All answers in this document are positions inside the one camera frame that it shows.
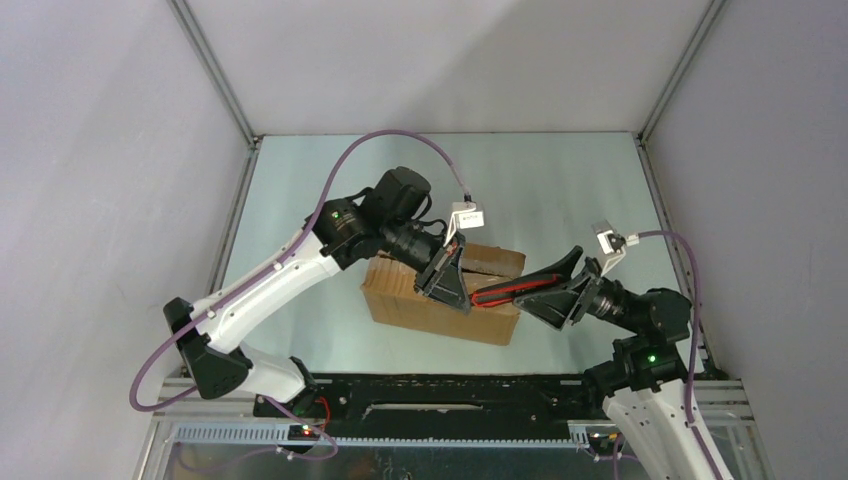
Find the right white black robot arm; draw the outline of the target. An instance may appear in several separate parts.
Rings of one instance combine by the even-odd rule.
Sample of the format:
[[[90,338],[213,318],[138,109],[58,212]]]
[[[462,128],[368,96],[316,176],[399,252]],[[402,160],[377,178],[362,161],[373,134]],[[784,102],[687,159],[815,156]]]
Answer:
[[[610,360],[587,369],[581,402],[608,417],[653,479],[729,479],[693,394],[692,368],[677,344],[690,336],[693,305],[668,288],[642,294],[606,278],[598,260],[574,247],[531,274],[480,288],[477,307],[511,304],[561,330],[589,315],[630,332],[613,341]]]

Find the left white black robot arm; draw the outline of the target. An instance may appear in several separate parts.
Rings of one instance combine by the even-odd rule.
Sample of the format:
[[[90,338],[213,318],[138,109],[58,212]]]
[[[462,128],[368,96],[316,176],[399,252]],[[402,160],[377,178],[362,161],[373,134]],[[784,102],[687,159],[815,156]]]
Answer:
[[[422,219],[431,186],[406,167],[385,172],[377,185],[323,201],[292,241],[251,272],[208,297],[181,298],[164,308],[178,335],[177,349],[206,400],[242,391],[269,397],[292,416],[316,403],[316,386],[304,363],[268,355],[245,344],[264,320],[312,286],[380,253],[415,273],[415,293],[467,314],[471,300],[461,273],[462,230],[484,225],[470,199],[456,202],[439,233]]]

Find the red black utility knife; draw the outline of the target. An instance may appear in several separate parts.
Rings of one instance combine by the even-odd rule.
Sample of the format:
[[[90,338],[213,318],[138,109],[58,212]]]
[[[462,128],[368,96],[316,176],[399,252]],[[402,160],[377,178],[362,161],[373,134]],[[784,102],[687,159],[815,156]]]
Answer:
[[[542,287],[555,285],[562,279],[563,276],[558,274],[526,275],[500,284],[479,288],[470,294],[470,301],[474,307],[481,308],[509,304],[521,295]]]

